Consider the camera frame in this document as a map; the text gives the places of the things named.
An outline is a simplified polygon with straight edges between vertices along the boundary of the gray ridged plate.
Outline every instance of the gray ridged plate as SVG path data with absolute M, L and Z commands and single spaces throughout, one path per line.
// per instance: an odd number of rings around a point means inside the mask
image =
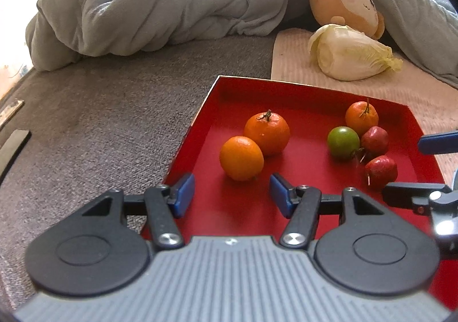
M 194 237 L 163 251 L 109 295 L 70 300 L 38 293 L 22 322 L 436 322 L 449 311 L 426 292 L 374 300 L 322 278 L 303 251 L 271 237 Z

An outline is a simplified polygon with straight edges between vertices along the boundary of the tangerine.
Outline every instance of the tangerine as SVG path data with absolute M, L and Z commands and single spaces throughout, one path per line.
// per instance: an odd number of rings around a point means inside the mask
M 226 174 L 235 181 L 247 181 L 264 167 L 264 157 L 256 142 L 244 136 L 227 140 L 219 152 L 219 162 Z
M 265 157 L 279 154 L 289 141 L 289 126 L 285 119 L 271 110 L 248 119 L 243 135 L 260 147 Z
M 347 109 L 345 123 L 347 127 L 350 127 L 361 137 L 371 127 L 378 125 L 378 114 L 369 103 L 369 99 L 367 101 L 358 101 Z

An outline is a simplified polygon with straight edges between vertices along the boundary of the triangular cutout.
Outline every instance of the triangular cutout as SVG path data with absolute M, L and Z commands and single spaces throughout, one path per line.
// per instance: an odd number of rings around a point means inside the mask
M 112 198 L 106 197 L 97 203 L 97 205 L 84 212 L 83 216 L 108 216 L 110 213 L 112 201 Z
M 382 211 L 358 195 L 353 197 L 353 205 L 357 215 L 383 215 Z

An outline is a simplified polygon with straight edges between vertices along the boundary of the cabbage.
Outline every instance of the cabbage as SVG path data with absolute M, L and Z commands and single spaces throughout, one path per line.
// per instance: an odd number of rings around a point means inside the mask
M 393 57 L 390 47 L 348 26 L 320 27 L 311 36 L 308 51 L 312 63 L 318 63 L 324 74 L 338 80 L 365 79 L 402 67 L 402 60 Z

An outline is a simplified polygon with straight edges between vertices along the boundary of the gray carpet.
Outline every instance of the gray carpet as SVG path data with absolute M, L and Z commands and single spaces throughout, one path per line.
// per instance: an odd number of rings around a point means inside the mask
M 270 78 L 274 40 L 190 42 L 27 76 L 11 96 L 25 106 L 0 132 L 0 144 L 32 132 L 0 187 L 1 301 L 15 309 L 33 294 L 23 255 L 38 234 L 110 187 L 139 193 L 164 177 L 217 75 Z

